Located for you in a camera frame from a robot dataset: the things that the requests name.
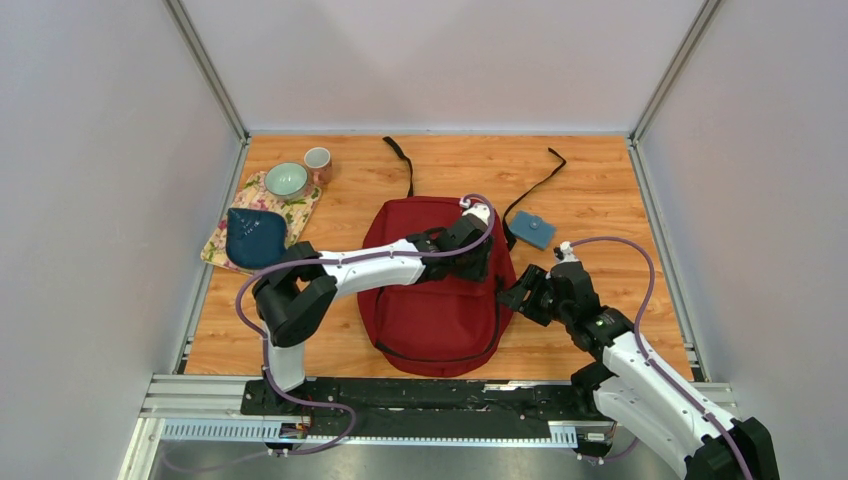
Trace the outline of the pink ceramic mug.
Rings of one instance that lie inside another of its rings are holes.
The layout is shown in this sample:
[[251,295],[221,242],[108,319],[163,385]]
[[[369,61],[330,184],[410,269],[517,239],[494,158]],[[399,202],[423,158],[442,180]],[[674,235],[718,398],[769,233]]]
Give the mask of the pink ceramic mug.
[[313,147],[303,157],[304,165],[312,175],[313,183],[325,187],[333,178],[331,152],[324,147]]

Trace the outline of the blue card wallet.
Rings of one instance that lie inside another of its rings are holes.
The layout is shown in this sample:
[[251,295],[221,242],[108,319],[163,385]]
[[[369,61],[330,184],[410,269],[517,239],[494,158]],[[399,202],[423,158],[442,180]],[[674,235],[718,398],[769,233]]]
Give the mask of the blue card wallet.
[[556,234],[556,227],[542,217],[518,211],[509,224],[512,235],[539,250],[546,249]]

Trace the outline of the dark blue leaf plate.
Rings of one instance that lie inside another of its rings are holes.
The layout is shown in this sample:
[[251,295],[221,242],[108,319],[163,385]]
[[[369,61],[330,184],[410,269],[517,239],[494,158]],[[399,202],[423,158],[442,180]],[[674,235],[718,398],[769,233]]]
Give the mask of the dark blue leaf plate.
[[285,219],[275,212],[230,208],[226,215],[225,252],[240,268],[263,269],[282,260],[287,233]]

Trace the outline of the light green ceramic bowl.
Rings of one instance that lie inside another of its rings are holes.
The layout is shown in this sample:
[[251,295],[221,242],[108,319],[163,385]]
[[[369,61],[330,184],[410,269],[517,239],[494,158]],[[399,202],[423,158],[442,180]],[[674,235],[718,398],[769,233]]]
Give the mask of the light green ceramic bowl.
[[305,195],[310,185],[307,169],[298,163],[285,162],[271,168],[265,175],[265,189],[281,200],[293,200]]

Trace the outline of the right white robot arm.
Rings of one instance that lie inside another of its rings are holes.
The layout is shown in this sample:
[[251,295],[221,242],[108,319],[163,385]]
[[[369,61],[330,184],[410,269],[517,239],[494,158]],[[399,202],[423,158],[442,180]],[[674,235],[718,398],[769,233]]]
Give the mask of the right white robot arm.
[[772,437],[709,400],[653,349],[634,323],[601,304],[578,261],[530,265],[498,301],[547,326],[559,322],[594,361],[571,377],[570,404],[629,430],[682,479],[777,479]]

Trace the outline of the floral fabric tray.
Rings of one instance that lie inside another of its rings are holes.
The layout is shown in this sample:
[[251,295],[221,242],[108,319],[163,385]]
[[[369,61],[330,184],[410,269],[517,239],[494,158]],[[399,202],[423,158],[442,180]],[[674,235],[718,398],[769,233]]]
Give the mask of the floral fabric tray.
[[[258,171],[250,175],[229,207],[269,211],[280,215],[286,221],[287,227],[284,245],[290,247],[299,241],[321,199],[322,190],[309,185],[305,194],[291,200],[281,200],[266,189],[264,185],[266,175],[267,171]],[[251,269],[242,268],[229,258],[225,250],[226,240],[227,215],[224,214],[201,250],[200,258],[219,268],[245,275],[252,274]]]

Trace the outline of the red backpack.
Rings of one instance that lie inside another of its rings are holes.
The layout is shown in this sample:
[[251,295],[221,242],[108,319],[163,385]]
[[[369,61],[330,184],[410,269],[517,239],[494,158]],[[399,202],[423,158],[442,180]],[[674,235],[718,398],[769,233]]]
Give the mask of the red backpack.
[[[409,190],[406,197],[383,204],[363,245],[378,247],[416,234],[436,239],[460,214],[457,198],[417,196]],[[481,367],[495,353],[513,316],[496,296],[516,281],[510,258],[516,237],[502,216],[494,219],[482,281],[469,273],[449,274],[358,294],[368,337],[392,366],[415,375],[456,377]]]

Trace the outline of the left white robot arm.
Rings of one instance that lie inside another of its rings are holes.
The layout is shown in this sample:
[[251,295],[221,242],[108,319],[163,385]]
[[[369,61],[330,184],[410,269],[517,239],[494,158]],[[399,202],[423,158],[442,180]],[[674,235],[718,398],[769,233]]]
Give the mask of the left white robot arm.
[[304,405],[305,342],[338,299],[450,276],[486,277],[495,222],[478,203],[448,228],[410,235],[382,246],[349,252],[317,251],[308,242],[290,248],[282,263],[256,272],[242,288],[262,320],[266,399],[283,415]]

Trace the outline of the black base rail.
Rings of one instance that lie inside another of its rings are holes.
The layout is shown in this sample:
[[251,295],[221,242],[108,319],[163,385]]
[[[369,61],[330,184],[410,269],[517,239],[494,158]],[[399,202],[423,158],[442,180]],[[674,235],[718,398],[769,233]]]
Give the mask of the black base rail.
[[240,412],[303,420],[310,439],[553,440],[592,457],[610,452],[616,430],[578,388],[533,381],[316,377],[284,399],[251,380]]

